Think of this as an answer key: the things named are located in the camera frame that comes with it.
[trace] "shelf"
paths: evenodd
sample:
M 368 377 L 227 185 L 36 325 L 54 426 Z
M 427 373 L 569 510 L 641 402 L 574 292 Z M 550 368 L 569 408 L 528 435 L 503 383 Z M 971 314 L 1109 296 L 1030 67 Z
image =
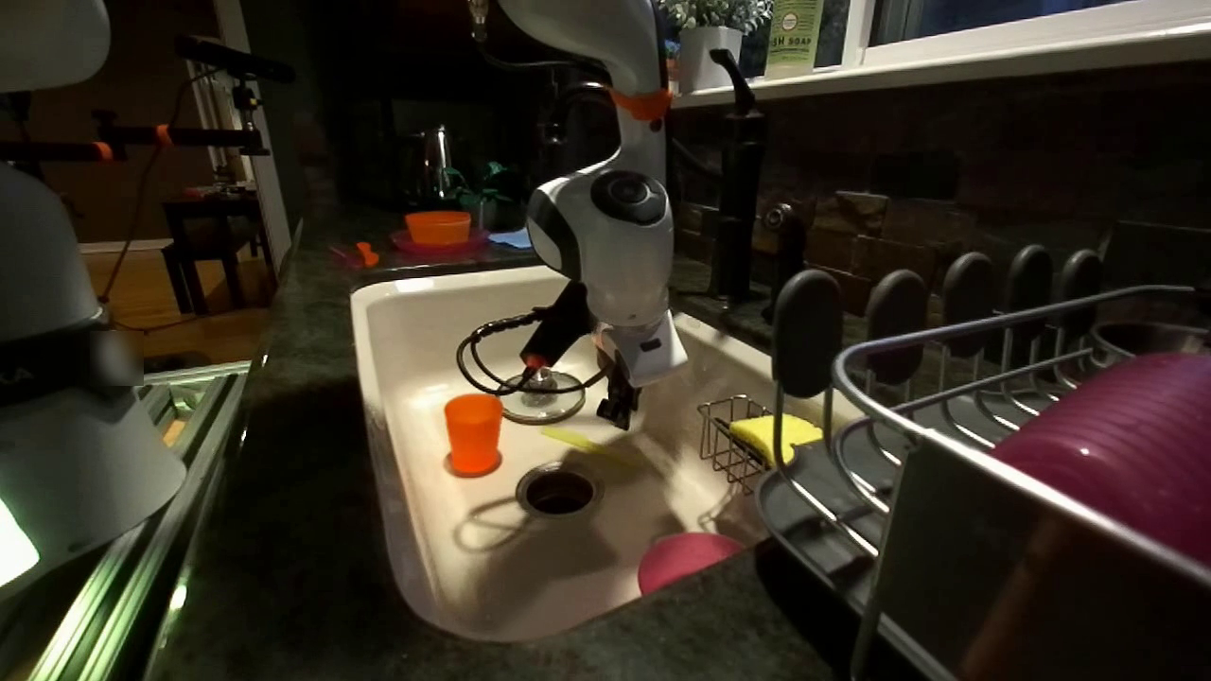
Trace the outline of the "shelf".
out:
M 990 30 L 966 30 L 946 36 L 919 36 L 902 44 L 874 44 L 864 64 L 818 67 L 791 78 L 752 78 L 755 103 L 855 96 L 894 85 L 977 82 L 977 78 L 1020 78 L 1103 67 L 1148 67 L 1211 59 L 1211 10 L 1156 10 L 1138 14 L 1103 10 L 1109 21 L 1073 20 L 1030 20 Z M 675 111 L 726 104 L 729 91 L 696 91 L 675 97 Z

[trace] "orange cup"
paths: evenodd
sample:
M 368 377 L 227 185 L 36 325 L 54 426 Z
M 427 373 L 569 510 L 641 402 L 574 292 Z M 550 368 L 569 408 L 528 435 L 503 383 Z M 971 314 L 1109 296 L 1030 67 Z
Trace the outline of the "orange cup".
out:
M 453 478 L 488 478 L 498 464 L 498 420 L 503 405 L 490 392 L 459 392 L 446 402 L 446 468 Z
M 465 244 L 468 241 L 468 213 L 410 213 L 406 225 L 417 244 Z

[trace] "kitchen counter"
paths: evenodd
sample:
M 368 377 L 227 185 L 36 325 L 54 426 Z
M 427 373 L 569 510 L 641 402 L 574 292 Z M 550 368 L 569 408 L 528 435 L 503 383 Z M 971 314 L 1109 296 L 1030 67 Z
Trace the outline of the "kitchen counter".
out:
M 551 640 L 468 642 L 413 615 L 381 548 L 355 276 L 329 253 L 386 231 L 347 213 L 297 234 L 146 676 L 845 676 L 855 615 L 777 542 Z

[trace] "pink plate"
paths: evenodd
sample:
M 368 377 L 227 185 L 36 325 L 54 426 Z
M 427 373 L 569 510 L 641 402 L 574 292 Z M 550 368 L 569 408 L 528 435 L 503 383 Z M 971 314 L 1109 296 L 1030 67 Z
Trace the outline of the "pink plate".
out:
M 641 592 L 662 590 L 693 570 L 723 562 L 738 543 L 717 533 L 670 533 L 641 561 Z
M 1211 562 L 1211 357 L 1138 357 L 1082 383 L 996 454 Z

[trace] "drain strainer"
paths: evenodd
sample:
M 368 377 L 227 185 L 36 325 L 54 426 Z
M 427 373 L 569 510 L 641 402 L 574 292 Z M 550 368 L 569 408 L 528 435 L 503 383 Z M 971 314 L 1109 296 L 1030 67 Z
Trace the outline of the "drain strainer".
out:
M 574 516 L 591 505 L 598 487 L 574 468 L 533 468 L 519 480 L 519 502 L 533 516 Z

